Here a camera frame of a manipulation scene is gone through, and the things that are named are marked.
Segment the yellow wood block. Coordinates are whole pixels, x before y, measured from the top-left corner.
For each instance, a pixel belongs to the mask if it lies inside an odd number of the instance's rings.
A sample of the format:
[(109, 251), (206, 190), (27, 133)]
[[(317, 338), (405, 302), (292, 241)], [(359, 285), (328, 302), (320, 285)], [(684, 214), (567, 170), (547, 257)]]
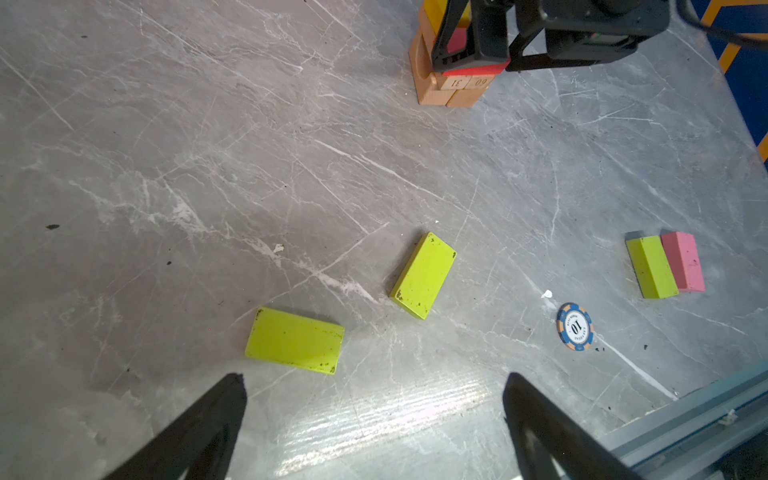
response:
[[(431, 28), (435, 34), (439, 32), (447, 8), (447, 3), (447, 0), (425, 0), (423, 2), (427, 19), (429, 20)], [(470, 21), (471, 9), (470, 4), (467, 4), (458, 22), (458, 27), (467, 28), (470, 25)]]

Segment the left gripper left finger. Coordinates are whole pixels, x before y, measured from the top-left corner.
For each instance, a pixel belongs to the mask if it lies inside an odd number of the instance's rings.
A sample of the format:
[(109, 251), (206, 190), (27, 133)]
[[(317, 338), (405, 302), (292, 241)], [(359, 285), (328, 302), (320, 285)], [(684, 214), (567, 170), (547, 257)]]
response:
[(244, 377), (225, 375), (107, 477), (225, 479), (246, 405)]

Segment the aluminium rail frame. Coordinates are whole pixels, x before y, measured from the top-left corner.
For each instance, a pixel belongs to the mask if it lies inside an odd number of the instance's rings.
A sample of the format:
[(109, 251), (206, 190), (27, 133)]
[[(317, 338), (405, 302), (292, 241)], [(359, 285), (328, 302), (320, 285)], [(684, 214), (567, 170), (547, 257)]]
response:
[(767, 362), (697, 389), (602, 437), (644, 479), (765, 478)]

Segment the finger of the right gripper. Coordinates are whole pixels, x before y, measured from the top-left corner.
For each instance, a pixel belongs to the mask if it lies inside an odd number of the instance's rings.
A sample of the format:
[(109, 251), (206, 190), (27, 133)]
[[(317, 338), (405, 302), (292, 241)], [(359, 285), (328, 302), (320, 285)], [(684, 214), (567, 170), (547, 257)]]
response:
[(507, 4), (507, 10), (514, 9), (517, 25), (517, 34), (508, 48), (507, 72), (586, 67), (599, 63), (598, 60), (556, 59), (548, 53), (526, 55), (525, 50), (540, 33), (554, 30), (562, 21), (546, 11), (545, 1), (508, 1)]
[(462, 16), (466, 5), (473, 6), (471, 1), (448, 1), (447, 8), (440, 26), (439, 32), (436, 35), (435, 44), (431, 54), (431, 61), (433, 70), (437, 73), (443, 74), (448, 70), (458, 69), (460, 66), (471, 63), (473, 61), (478, 62), (478, 55), (480, 47), (478, 41), (480, 40), (480, 34), (478, 33), (476, 22), (471, 16), (470, 25), (467, 27), (467, 43), (466, 46), (454, 52), (448, 50), (448, 43), (458, 28), (458, 22)]

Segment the printed natural wood plank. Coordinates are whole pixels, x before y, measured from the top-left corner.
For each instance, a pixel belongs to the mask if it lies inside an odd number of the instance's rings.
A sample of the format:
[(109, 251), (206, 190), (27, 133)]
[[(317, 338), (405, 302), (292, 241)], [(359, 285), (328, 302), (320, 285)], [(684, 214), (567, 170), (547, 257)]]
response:
[[(427, 15), (424, 10), (423, 3), (418, 12), (418, 22), (419, 22), (418, 33), (421, 33), (423, 35), (424, 41), (426, 43), (426, 48), (427, 48), (427, 58), (430, 60), (431, 66), (432, 66), (431, 54), (432, 54), (432, 50), (434, 47), (437, 34), (435, 34), (431, 28), (430, 22), (427, 19)], [(466, 85), (470, 77), (470, 76), (444, 76), (443, 74), (441, 75), (445, 78), (445, 83), (443, 84), (443, 87), (445, 89), (453, 89), (454, 91), (464, 89), (464, 86)]]

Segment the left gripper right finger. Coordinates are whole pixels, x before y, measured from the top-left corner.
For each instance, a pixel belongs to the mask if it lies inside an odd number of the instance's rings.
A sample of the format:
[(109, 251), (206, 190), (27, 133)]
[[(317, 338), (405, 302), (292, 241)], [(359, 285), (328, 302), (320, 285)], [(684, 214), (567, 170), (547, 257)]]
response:
[(638, 479), (524, 376), (509, 374), (503, 393), (506, 423), (524, 479)]

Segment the green block beside red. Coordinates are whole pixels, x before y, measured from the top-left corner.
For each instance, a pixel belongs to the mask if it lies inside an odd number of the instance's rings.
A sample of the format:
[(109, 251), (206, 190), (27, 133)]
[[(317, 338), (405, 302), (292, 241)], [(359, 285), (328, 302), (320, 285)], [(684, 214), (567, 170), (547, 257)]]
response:
[(457, 252), (432, 232), (418, 242), (390, 292), (415, 318), (426, 320), (453, 266)]

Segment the plain natural wood plank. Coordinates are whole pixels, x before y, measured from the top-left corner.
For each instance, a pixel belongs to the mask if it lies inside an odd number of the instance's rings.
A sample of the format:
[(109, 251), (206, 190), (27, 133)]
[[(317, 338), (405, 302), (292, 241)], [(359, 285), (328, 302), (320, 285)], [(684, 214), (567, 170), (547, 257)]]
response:
[(465, 90), (487, 89), (495, 78), (496, 78), (495, 75), (472, 75), (469, 77), (466, 85), (464, 86), (464, 89)]

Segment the green block beside pink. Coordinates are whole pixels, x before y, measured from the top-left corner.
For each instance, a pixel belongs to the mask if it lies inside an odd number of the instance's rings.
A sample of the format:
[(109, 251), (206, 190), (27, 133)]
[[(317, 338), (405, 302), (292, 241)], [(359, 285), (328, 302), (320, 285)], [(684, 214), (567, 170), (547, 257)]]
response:
[(665, 299), (679, 294), (659, 236), (630, 239), (626, 246), (645, 299)]

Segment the blue poker chip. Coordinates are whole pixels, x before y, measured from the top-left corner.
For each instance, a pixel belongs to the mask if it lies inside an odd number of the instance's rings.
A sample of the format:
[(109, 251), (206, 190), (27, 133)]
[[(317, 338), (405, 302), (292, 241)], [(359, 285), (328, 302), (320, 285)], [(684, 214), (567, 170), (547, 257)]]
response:
[(558, 310), (556, 326), (561, 341), (573, 351), (589, 349), (594, 340), (590, 315), (578, 304), (564, 303)]

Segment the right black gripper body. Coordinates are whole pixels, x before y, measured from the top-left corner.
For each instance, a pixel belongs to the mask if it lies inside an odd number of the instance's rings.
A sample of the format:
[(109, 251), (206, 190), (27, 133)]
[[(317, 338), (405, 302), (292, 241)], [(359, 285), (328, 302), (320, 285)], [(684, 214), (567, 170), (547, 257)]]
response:
[[(508, 48), (517, 34), (514, 9), (508, 1), (478, 1), (474, 15), (480, 40), (478, 59), (509, 58)], [(526, 55), (548, 53), (556, 59), (598, 60), (607, 64), (637, 51), (638, 46), (662, 33), (670, 23), (667, 1), (545, 1), (546, 11), (562, 24), (540, 33)]]

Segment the wooden arch block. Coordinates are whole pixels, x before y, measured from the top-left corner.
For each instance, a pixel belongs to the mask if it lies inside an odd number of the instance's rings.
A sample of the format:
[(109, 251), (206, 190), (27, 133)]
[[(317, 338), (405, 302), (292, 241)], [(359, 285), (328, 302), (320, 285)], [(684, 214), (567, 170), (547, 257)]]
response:
[(453, 96), (448, 100), (448, 108), (471, 108), (487, 91), (484, 89), (464, 89), (456, 90)]
[(445, 89), (445, 78), (432, 70), (421, 33), (417, 33), (411, 42), (409, 60), (418, 103), (422, 106), (446, 106), (454, 90)]

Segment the pink wood block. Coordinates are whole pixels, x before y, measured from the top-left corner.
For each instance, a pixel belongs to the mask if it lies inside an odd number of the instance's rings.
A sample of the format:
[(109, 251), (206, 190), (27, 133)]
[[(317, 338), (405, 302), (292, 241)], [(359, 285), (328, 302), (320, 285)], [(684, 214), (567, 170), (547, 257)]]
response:
[(695, 237), (682, 232), (660, 236), (678, 290), (705, 292), (706, 285)]

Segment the lone green wood block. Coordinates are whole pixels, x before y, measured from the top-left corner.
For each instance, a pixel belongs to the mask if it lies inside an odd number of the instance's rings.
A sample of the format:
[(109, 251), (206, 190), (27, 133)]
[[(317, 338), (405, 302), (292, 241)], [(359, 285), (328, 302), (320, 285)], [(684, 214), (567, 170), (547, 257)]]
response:
[(245, 356), (326, 375), (334, 375), (343, 326), (287, 312), (260, 308), (245, 347)]

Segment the red wood block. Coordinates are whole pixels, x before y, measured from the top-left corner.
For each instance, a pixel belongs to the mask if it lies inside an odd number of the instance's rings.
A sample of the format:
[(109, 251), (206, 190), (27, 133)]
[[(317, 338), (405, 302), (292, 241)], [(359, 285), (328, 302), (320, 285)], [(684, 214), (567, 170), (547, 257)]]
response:
[[(461, 28), (461, 27), (457, 28), (454, 31), (448, 43), (448, 50), (450, 52), (454, 52), (454, 51), (463, 49), (467, 43), (467, 35), (468, 35), (467, 28)], [(483, 65), (481, 65), (477, 61), (473, 61), (471, 63), (460, 66), (458, 69), (453, 69), (453, 70), (448, 70), (446, 72), (443, 72), (443, 75), (444, 76), (498, 75), (505, 71), (509, 63), (510, 63), (509, 59), (501, 63), (483, 64)]]

